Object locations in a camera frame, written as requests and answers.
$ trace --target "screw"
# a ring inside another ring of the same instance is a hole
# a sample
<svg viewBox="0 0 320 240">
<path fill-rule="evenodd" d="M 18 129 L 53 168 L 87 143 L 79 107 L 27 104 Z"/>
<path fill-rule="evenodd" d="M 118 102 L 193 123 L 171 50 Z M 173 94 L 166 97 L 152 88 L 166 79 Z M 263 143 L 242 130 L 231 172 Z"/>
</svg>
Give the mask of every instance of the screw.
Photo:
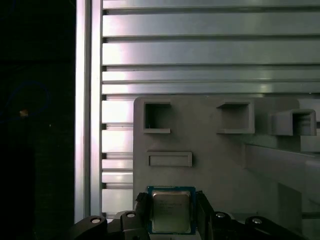
<svg viewBox="0 0 320 240">
<path fill-rule="evenodd" d="M 93 224 L 97 224 L 97 223 L 100 223 L 100 219 L 99 218 L 95 218 L 95 219 L 92 219 L 91 220 L 91 222 L 93 223 Z"/>
<path fill-rule="evenodd" d="M 134 216 L 135 216 L 135 214 L 134 213 L 129 213 L 129 214 L 127 214 L 126 215 L 128 218 L 133 218 Z"/>
<path fill-rule="evenodd" d="M 254 222 L 255 224 L 262 224 L 262 221 L 259 218 L 252 219 L 252 222 Z"/>
<path fill-rule="evenodd" d="M 216 216 L 217 216 L 218 218 L 222 219 L 222 218 L 224 218 L 226 215 L 224 215 L 222 212 L 218 212 L 218 213 L 216 214 Z"/>
</svg>

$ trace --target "rectangular slot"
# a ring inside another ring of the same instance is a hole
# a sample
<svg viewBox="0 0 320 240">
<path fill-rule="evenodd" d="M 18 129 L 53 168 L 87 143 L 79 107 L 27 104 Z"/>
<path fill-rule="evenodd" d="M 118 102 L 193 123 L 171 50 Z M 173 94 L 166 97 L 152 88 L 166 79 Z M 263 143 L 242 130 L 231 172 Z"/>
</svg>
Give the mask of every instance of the rectangular slot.
<svg viewBox="0 0 320 240">
<path fill-rule="evenodd" d="M 292 113 L 292 130 L 295 136 L 310 136 L 311 128 L 310 113 Z"/>
<path fill-rule="evenodd" d="M 269 133 L 278 136 L 316 136 L 316 112 L 313 109 L 292 109 L 269 116 Z"/>
<path fill-rule="evenodd" d="M 253 102 L 243 100 L 224 101 L 220 110 L 220 134 L 254 134 L 255 115 Z"/>
<path fill-rule="evenodd" d="M 152 167 L 192 167 L 192 152 L 148 152 Z"/>
<path fill-rule="evenodd" d="M 143 132 L 148 134 L 169 134 L 170 128 L 166 126 L 171 116 L 170 101 L 162 100 L 144 103 Z"/>
</svg>

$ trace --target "dark background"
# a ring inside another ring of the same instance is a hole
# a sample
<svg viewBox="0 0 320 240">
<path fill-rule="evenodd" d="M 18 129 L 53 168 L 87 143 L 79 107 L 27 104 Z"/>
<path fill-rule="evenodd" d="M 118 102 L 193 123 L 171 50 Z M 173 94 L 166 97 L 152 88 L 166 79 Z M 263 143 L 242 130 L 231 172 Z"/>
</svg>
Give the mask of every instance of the dark background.
<svg viewBox="0 0 320 240">
<path fill-rule="evenodd" d="M 0 1 L 3 206 L 21 239 L 51 239 L 74 221 L 75 2 Z"/>
</svg>

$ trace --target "raised rectangular tab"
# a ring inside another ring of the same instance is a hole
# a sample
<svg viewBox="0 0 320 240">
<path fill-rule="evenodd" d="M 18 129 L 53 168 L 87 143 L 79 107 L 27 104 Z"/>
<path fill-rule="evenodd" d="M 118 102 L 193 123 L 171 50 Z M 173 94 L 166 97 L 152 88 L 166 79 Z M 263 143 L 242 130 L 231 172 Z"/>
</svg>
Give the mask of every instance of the raised rectangular tab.
<svg viewBox="0 0 320 240">
<path fill-rule="evenodd" d="M 149 166 L 192 167 L 192 152 L 148 152 Z"/>
</svg>

